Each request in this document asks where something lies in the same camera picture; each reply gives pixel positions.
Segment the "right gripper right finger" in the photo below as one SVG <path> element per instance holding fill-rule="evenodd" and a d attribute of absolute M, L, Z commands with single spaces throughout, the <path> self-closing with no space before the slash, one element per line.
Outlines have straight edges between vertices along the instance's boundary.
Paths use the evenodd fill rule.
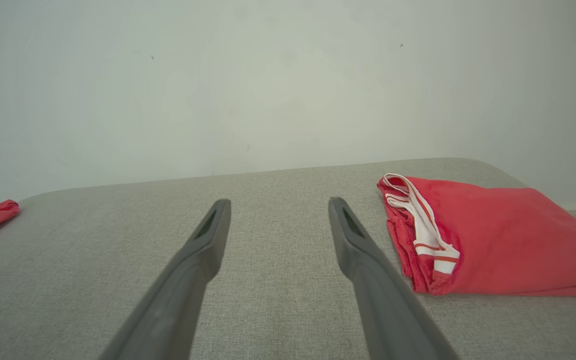
<path fill-rule="evenodd" d="M 340 197 L 327 206 L 334 251 L 353 285 L 371 360 L 459 360 L 403 277 Z"/>

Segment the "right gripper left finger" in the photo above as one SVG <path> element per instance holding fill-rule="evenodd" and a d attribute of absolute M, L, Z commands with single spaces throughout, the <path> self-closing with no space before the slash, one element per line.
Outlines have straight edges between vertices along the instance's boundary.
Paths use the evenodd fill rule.
<path fill-rule="evenodd" d="M 221 268 L 231 214 L 229 199 L 213 203 L 99 360 L 189 360 L 206 287 Z"/>

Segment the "red Bulls 23 basketball jersey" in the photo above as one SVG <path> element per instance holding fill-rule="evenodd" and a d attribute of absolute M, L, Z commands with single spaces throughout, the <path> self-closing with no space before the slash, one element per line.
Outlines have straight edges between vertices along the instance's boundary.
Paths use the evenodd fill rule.
<path fill-rule="evenodd" d="M 576 217 L 539 191 L 395 173 L 377 188 L 414 292 L 576 297 Z"/>

